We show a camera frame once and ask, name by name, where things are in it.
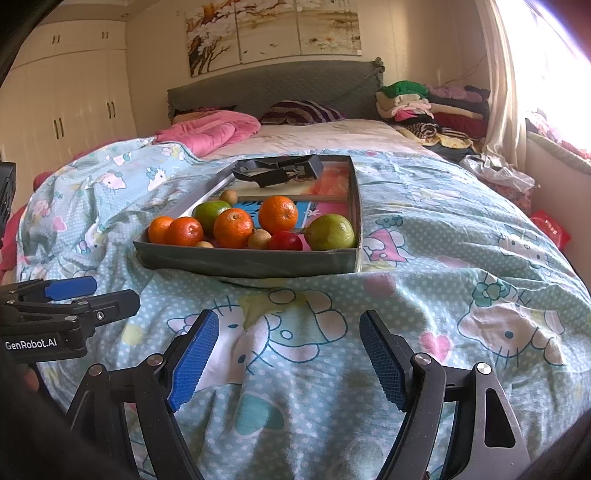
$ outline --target hand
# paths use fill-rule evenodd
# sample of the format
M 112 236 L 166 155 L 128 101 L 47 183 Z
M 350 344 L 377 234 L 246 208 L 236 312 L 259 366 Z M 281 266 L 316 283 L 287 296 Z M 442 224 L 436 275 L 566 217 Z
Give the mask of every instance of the hand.
M 37 374 L 32 368 L 27 367 L 27 369 L 23 373 L 23 379 L 26 385 L 31 390 L 33 390 L 34 392 L 39 390 L 39 379 L 37 378 Z

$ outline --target gray headboard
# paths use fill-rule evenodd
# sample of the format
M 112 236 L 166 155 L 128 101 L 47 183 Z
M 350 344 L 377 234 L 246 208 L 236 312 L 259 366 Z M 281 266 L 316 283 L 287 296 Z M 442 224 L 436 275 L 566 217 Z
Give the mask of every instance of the gray headboard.
M 201 106 L 237 105 L 260 118 L 282 100 L 312 100 L 347 118 L 379 120 L 375 93 L 383 86 L 384 64 L 375 61 L 309 60 L 229 72 L 170 89 L 168 115 Z

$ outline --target striped pillow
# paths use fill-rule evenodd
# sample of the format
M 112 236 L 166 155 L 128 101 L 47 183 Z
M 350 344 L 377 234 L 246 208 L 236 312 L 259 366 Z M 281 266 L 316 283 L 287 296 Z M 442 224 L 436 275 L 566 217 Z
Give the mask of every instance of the striped pillow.
M 284 100 L 273 105 L 261 118 L 261 125 L 311 125 L 344 120 L 332 108 L 309 100 Z

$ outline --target cabinet door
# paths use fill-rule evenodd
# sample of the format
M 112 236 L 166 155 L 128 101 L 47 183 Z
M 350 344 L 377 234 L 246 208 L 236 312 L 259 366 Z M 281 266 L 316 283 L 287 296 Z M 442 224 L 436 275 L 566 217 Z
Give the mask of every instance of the cabinet door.
M 88 150 L 92 146 L 87 132 L 90 130 L 89 112 L 85 103 L 85 93 L 89 84 L 89 75 L 85 68 L 80 68 L 87 52 L 68 53 L 50 59 L 55 75 L 56 106 L 55 115 L 59 126 L 60 158 L 57 168 L 72 160 L 74 155 Z
M 85 105 L 87 136 L 93 148 L 116 138 L 113 107 L 109 95 L 107 50 L 77 54 L 80 69 L 85 71 Z
M 13 68 L 56 54 L 59 24 L 35 27 L 27 37 L 14 60 Z
M 54 170 L 67 158 L 58 109 L 62 85 L 57 77 L 56 59 L 51 57 L 22 66 L 25 72 L 27 104 L 25 149 L 33 176 Z
M 104 20 L 59 22 L 56 55 L 106 48 Z
M 17 190 L 12 212 L 28 202 L 33 193 L 33 175 L 25 148 L 26 71 L 12 69 L 0 87 L 0 150 L 2 160 L 17 164 Z
M 106 48 L 125 49 L 125 22 L 105 20 Z
M 113 110 L 113 123 L 118 140 L 135 138 L 134 114 L 129 97 L 125 50 L 107 50 L 109 96 Z

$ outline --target screw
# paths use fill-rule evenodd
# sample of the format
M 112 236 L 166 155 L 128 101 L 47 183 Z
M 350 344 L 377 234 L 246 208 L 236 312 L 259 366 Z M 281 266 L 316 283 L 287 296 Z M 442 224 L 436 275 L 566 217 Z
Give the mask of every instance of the screw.
M 88 373 L 91 377 L 97 377 L 103 372 L 103 366 L 101 364 L 94 364 L 88 369 Z
M 486 363 L 479 363 L 476 366 L 476 369 L 482 374 L 482 375 L 488 375 L 489 373 L 492 372 L 492 368 L 489 364 Z
M 431 357 L 428 356 L 426 353 L 417 353 L 414 356 L 414 361 L 421 365 L 428 365 L 431 363 Z
M 164 362 L 164 357 L 159 353 L 154 353 L 148 357 L 148 365 L 151 367 L 157 367 Z

